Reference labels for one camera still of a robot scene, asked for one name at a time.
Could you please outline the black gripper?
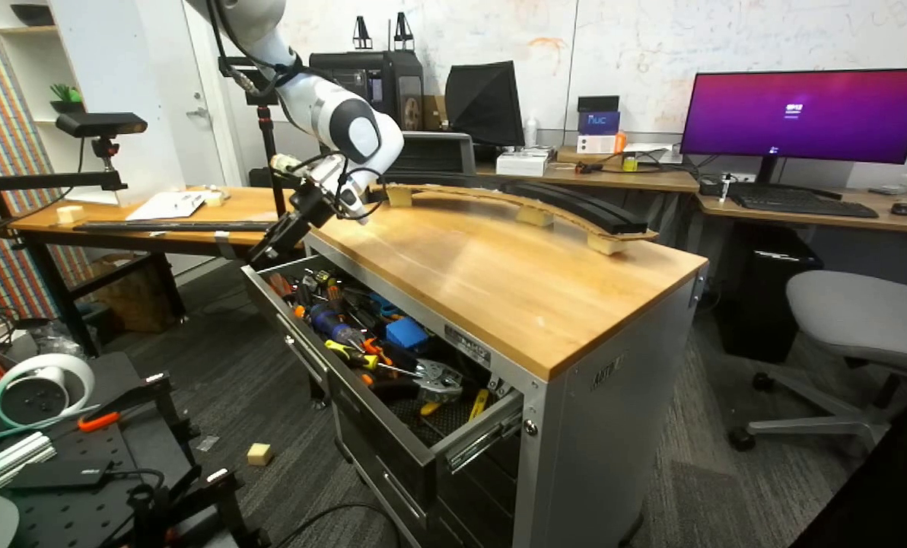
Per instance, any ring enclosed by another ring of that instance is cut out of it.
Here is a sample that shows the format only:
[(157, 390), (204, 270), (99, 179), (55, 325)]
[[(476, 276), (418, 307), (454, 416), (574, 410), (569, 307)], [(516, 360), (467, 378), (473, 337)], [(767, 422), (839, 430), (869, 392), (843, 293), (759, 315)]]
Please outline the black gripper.
[(316, 162), (296, 168), (296, 229), (310, 232), (330, 217), (359, 219), (365, 210), (365, 181), (343, 162)]

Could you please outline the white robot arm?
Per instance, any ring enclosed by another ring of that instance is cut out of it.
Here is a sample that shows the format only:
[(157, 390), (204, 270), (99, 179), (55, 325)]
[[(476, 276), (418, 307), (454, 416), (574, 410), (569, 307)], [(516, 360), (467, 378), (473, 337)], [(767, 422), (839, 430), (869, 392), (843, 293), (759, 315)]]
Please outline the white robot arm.
[[(279, 36), (287, 0), (185, 2), (211, 25), (218, 52), (232, 42), (260, 73), (264, 90), (283, 116), (322, 147), (310, 162), (269, 152), (269, 173), (303, 173), (316, 201), (336, 219), (365, 219), (370, 213), (367, 189), (405, 150), (398, 121), (355, 90), (303, 67), (302, 55)], [(218, 55), (218, 67), (237, 80), (224, 52)]]

